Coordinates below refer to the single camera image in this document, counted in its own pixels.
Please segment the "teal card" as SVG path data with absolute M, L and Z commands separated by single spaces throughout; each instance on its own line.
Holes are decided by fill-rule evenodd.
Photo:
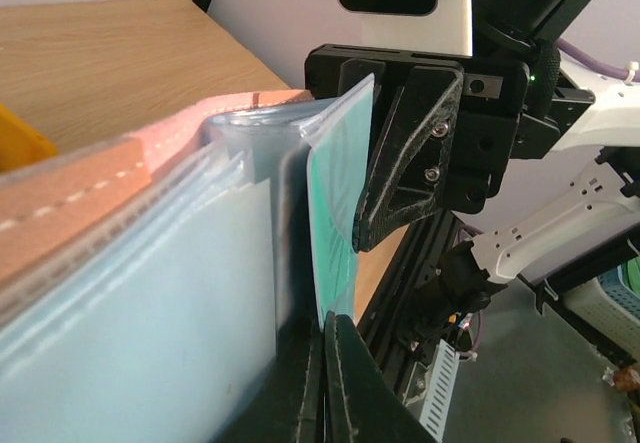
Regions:
M 312 268 L 319 325 L 330 312 L 354 315 L 358 253 L 354 218 L 364 188 L 373 108 L 368 76 L 303 126 Z

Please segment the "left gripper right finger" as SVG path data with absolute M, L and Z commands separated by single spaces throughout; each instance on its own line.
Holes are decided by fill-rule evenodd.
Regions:
M 352 319 L 330 312 L 324 326 L 330 442 L 432 442 L 386 386 Z

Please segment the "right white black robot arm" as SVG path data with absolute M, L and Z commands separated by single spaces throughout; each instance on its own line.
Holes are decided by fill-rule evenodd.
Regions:
M 339 0 L 371 14 L 422 16 L 436 0 Z M 356 250 L 439 209 L 480 212 L 512 159 L 538 159 L 576 128 L 593 95 L 562 88 L 561 34 L 591 0 L 471 0 L 472 52 L 442 55 L 396 44 L 325 44 L 305 61 L 318 98 L 375 82 L 368 174 L 353 217 Z M 485 307 L 530 263 L 639 209 L 639 133 L 603 145 L 568 190 L 508 229 L 444 255 L 413 298 L 414 314 L 444 319 Z

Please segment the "pink card holder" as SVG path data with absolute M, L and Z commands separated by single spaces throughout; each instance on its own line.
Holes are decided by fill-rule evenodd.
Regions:
M 319 325 L 302 93 L 203 100 L 1 179 L 1 438 L 212 442 Z

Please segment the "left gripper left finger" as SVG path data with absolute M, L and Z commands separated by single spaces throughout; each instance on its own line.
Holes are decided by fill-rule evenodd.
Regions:
M 324 340 L 309 318 L 279 332 L 276 359 L 246 409 L 218 442 L 322 442 Z

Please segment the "yellow bin left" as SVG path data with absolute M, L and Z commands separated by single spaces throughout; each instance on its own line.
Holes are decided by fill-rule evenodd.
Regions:
M 0 124 L 2 173 L 30 166 L 58 154 L 50 140 L 4 105 L 0 110 Z

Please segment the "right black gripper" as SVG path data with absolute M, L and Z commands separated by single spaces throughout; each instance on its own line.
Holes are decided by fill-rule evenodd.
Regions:
M 309 53 L 304 71 L 317 98 L 374 80 L 356 251 L 440 208 L 478 213 L 498 193 L 524 103 L 523 63 L 326 44 Z

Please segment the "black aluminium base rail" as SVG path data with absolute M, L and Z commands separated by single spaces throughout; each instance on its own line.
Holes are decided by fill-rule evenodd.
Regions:
M 437 261 L 454 245 L 459 227 L 453 213 L 442 211 L 410 225 L 392 247 L 389 266 L 357 325 L 384 382 L 399 399 L 409 389 L 417 361 L 398 330 L 411 293 L 436 275 Z

